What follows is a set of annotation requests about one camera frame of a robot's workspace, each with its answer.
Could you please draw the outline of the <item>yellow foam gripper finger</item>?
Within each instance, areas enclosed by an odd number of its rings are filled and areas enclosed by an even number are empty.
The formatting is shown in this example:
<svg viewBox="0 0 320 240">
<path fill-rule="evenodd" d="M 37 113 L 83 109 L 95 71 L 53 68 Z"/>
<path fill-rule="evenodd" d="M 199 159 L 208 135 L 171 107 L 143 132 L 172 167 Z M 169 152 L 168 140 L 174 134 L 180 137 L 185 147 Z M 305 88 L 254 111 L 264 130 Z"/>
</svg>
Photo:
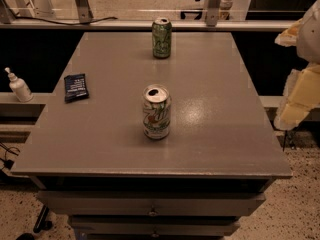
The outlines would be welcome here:
<svg viewBox="0 0 320 240">
<path fill-rule="evenodd" d="M 287 77 L 274 126 L 283 131 L 297 127 L 320 104 L 320 65 L 293 69 Z"/>
<path fill-rule="evenodd" d="M 297 46 L 301 41 L 301 27 L 302 19 L 295 21 L 275 38 L 275 43 L 283 47 Z"/>
</svg>

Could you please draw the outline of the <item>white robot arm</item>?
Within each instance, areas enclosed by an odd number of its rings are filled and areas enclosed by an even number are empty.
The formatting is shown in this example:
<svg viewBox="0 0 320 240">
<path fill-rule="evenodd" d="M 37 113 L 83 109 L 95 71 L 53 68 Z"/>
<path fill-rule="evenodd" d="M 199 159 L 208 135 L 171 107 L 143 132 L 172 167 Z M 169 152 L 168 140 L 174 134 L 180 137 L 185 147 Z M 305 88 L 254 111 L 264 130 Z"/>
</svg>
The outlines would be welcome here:
<svg viewBox="0 0 320 240">
<path fill-rule="evenodd" d="M 279 34 L 275 43 L 284 47 L 295 46 L 297 55 L 308 62 L 301 71 L 291 70 L 274 118 L 277 129 L 289 131 L 320 104 L 320 0 Z"/>
</svg>

